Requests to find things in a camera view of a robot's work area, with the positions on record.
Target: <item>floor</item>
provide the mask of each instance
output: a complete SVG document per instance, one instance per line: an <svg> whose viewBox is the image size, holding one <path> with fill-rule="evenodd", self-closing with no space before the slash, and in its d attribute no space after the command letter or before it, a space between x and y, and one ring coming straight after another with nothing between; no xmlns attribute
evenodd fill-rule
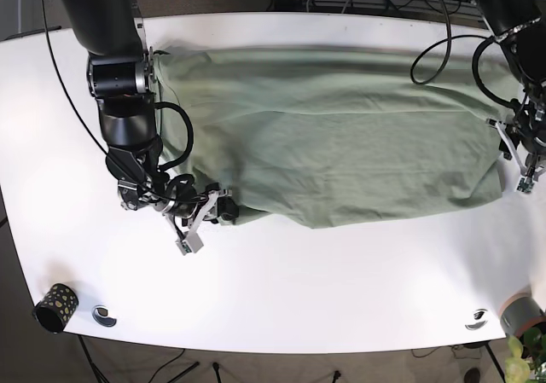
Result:
<svg viewBox="0 0 546 383"><path fill-rule="evenodd" d="M139 0L144 16L222 11L262 11L269 0ZM51 25L68 27L59 0L46 0ZM36 12L37 26L39 15ZM5 217L0 202L0 220ZM93 382L94 376L75 336L51 335L32 319L32 301L26 290L9 226L0 229L0 380L5 382ZM88 339L91 355L112 383L147 382L153 372L180 351ZM491 342L501 364L508 355L506 342ZM355 353L349 355L256 355L213 351L186 351L164 368L154 382L167 382L192 362L200 366L181 381L215 382L212 363L221 365L224 383L329 383L333 372L340 383L403 382L458 383L464 373L479 367L487 383L500 382L485 350L443 347L431 350Z"/></svg>

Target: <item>black cup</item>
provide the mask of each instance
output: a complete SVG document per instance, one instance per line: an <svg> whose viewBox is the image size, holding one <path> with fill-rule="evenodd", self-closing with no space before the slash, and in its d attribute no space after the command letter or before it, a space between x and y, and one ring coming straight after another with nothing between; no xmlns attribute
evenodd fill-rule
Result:
<svg viewBox="0 0 546 383"><path fill-rule="evenodd" d="M32 315L45 330L58 334L65 329L78 304L78 297L70 287L56 283L34 306Z"/></svg>

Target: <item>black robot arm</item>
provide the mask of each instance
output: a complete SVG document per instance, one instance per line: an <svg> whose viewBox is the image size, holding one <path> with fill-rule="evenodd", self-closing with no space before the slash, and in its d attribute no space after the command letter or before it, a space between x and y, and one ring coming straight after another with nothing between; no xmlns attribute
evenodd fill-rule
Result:
<svg viewBox="0 0 546 383"><path fill-rule="evenodd" d="M508 125L497 124L503 143L501 149L509 159L520 164L518 190L531 192L534 183L546 170L546 24L535 0L474 0L493 36L485 40L473 58L473 72L478 86L497 103L514 110ZM494 97L481 83L478 60L490 44L499 44L512 74L524 86L526 99L510 103ZM519 161L515 149L522 143L529 152L525 163Z"/></svg>
<svg viewBox="0 0 546 383"><path fill-rule="evenodd" d="M193 146L187 114L174 103L156 103L150 89L153 55L148 51L136 0L62 0L74 34L89 51L87 79L96 99L102 138L108 146L107 168L118 180L122 206L153 206L177 234L182 253L197 252L195 233L203 220L233 221L238 207L217 183L201 194L189 174L171 178L167 169L182 164ZM163 143L155 112L177 111L188 128L188 147L176 160L160 165Z"/></svg>

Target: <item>green cloth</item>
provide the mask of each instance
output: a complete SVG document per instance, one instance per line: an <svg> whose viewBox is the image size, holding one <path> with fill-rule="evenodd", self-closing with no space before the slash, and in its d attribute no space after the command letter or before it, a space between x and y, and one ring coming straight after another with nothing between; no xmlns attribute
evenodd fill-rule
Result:
<svg viewBox="0 0 546 383"><path fill-rule="evenodd" d="M501 196L497 132L505 114L475 87L470 60L438 81L410 82L414 55L317 49L235 49L155 58L161 100L195 129L198 189L218 181L244 206L237 223L278 213L312 228L413 218ZM439 58L425 59L430 75ZM517 82L484 61L482 79L507 99ZM186 146L178 114L161 115L164 156Z"/></svg>

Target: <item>metal grommet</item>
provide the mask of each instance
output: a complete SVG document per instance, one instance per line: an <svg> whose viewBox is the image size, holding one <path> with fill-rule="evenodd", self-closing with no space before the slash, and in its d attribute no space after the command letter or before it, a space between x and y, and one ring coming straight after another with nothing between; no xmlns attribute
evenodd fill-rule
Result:
<svg viewBox="0 0 546 383"><path fill-rule="evenodd" d="M95 322L105 328L111 328L118 322L117 319L108 315L108 308L102 305L95 306L91 315L93 316L93 319L95 319Z"/></svg>
<svg viewBox="0 0 546 383"><path fill-rule="evenodd" d="M474 311L472 316L474 323L469 323L468 325L464 325L466 329L468 330L478 330L484 327L484 325L487 323L488 319L488 311L487 309L477 309Z"/></svg>

